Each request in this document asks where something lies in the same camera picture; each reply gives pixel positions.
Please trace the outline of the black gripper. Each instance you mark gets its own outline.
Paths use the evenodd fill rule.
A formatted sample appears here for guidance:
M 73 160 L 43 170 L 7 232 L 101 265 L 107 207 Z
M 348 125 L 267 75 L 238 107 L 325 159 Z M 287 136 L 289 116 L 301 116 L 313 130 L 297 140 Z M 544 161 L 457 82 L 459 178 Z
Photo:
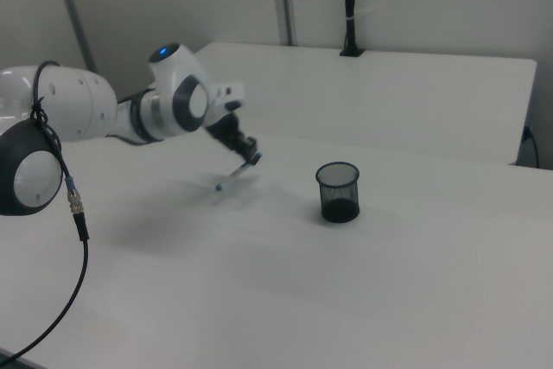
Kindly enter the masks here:
M 259 159 L 257 140 L 254 137 L 244 136 L 239 130 L 238 117 L 233 112 L 207 126 L 206 130 L 212 138 L 241 156 L 245 164 L 251 164 L 252 161 Z

